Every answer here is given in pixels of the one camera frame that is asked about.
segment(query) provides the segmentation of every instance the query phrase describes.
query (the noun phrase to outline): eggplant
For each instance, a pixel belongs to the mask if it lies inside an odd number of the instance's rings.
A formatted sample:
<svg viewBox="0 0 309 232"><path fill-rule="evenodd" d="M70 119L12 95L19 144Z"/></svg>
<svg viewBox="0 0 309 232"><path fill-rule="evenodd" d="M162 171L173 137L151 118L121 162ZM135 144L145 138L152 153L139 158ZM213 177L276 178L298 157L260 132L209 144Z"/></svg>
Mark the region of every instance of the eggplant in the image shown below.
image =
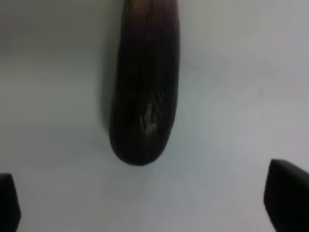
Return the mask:
<svg viewBox="0 0 309 232"><path fill-rule="evenodd" d="M177 0L125 0L110 117L110 142L130 165L164 151L178 98Z"/></svg>

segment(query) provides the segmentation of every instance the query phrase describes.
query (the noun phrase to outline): eggplant skin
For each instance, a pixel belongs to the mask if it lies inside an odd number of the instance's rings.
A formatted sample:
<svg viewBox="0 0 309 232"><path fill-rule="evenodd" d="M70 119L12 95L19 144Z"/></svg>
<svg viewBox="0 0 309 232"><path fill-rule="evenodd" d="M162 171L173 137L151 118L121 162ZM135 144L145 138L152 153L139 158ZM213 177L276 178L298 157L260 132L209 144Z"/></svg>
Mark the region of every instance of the eggplant skin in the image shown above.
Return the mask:
<svg viewBox="0 0 309 232"><path fill-rule="evenodd" d="M177 108L180 27L177 0L126 0L110 120L123 162L154 162L169 140Z"/></svg>

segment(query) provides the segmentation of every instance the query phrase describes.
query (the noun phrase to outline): black object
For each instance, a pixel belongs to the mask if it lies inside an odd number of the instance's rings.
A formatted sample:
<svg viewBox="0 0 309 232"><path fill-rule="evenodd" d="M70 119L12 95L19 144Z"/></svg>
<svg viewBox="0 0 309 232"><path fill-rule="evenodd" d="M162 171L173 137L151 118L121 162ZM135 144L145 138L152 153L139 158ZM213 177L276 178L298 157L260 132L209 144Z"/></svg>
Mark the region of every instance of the black object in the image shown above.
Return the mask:
<svg viewBox="0 0 309 232"><path fill-rule="evenodd" d="M143 166L165 149L178 97L177 0L125 0L110 141L124 162Z"/></svg>
<svg viewBox="0 0 309 232"><path fill-rule="evenodd" d="M16 232L21 218L11 174L0 174L0 232Z"/></svg>
<svg viewBox="0 0 309 232"><path fill-rule="evenodd" d="M272 160L264 203L277 232L309 232L309 174L284 160Z"/></svg>

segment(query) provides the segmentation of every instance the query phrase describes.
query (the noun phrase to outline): purple eggplant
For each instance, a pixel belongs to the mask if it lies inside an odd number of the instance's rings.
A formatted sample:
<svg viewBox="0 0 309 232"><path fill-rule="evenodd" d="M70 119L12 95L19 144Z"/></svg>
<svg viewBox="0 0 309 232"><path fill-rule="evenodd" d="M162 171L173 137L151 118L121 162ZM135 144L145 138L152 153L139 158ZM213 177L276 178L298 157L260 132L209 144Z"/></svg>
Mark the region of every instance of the purple eggplant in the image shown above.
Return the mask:
<svg viewBox="0 0 309 232"><path fill-rule="evenodd" d="M115 154L131 165L155 161L177 108L177 0L125 0L110 119Z"/></svg>

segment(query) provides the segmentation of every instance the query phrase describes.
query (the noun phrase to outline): white background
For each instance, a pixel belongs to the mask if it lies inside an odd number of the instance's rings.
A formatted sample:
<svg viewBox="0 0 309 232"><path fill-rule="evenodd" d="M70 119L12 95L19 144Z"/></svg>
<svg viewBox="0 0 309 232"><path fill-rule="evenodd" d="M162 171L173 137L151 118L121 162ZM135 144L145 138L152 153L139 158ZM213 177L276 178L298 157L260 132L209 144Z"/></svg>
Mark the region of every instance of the white background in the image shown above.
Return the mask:
<svg viewBox="0 0 309 232"><path fill-rule="evenodd" d="M0 172L14 175L19 231L274 231L270 159L309 170L308 0L179 0L176 122L143 168L116 158L100 116L122 6L0 1Z"/></svg>

